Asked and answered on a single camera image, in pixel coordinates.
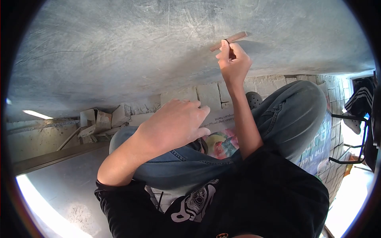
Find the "right hand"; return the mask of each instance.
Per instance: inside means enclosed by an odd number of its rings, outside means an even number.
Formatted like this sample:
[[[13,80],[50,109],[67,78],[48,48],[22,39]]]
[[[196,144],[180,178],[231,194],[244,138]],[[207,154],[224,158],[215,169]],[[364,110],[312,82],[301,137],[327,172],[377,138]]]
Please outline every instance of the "right hand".
[[[200,105],[200,101],[172,99],[143,122],[133,136],[147,145],[147,152],[152,150],[159,156],[209,135],[208,128],[199,127],[210,108]]]
[[[253,62],[237,43],[229,44],[226,40],[222,40],[221,44],[221,52],[216,55],[216,58],[219,59],[218,64],[226,86],[228,89],[236,87],[242,88],[246,74]],[[236,59],[229,57],[230,48],[237,57]]]

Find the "light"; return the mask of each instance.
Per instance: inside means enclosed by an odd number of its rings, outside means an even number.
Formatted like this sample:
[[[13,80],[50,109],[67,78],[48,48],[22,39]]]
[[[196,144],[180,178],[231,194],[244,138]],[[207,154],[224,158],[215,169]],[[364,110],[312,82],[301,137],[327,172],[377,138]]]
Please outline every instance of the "light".
[[[35,116],[35,117],[43,118],[43,119],[53,119],[53,117],[48,117],[48,116],[42,115],[41,113],[31,111],[31,110],[23,110],[23,112],[25,112],[26,114]]]
[[[16,180],[30,209],[55,233],[63,238],[91,238],[91,235],[71,224],[54,210],[25,174],[17,176]]]

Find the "jeans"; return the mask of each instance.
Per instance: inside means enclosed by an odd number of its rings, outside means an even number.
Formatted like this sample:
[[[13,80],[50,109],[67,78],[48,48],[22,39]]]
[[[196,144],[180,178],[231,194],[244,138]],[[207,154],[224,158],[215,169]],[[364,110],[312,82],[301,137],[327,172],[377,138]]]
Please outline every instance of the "jeans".
[[[325,95],[316,84],[295,81],[275,91],[251,112],[263,142],[276,146],[281,155],[295,163],[314,138],[326,109]],[[126,126],[119,130],[111,139],[109,152],[136,129]],[[239,150],[218,160],[183,146],[144,163],[133,178],[150,187],[184,195],[223,173],[235,172],[241,162]]]

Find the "knee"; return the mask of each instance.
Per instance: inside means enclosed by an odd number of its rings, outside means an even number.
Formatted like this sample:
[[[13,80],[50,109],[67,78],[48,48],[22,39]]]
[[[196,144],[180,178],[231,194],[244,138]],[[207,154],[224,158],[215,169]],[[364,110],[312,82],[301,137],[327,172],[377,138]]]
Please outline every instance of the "knee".
[[[298,81],[297,94],[300,94],[301,103],[306,104],[311,110],[319,114],[325,114],[327,100],[319,86],[310,81]]]
[[[130,138],[136,131],[137,126],[125,126],[120,129],[115,135],[111,138],[109,153],[111,154],[116,150],[120,145],[122,145],[128,138]]]

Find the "brown stick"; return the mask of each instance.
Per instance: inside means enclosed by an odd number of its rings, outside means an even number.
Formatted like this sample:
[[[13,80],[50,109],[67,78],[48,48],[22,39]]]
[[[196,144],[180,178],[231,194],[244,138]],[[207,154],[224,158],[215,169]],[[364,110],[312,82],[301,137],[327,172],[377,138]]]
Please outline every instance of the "brown stick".
[[[230,44],[236,40],[241,40],[245,37],[247,37],[247,33],[245,31],[242,31],[240,33],[237,33],[237,34],[227,38],[226,41]],[[221,46],[222,46],[221,42],[219,42],[219,43],[213,45],[212,47],[210,47],[210,51],[213,52],[215,50],[218,50],[219,48],[221,48]]]

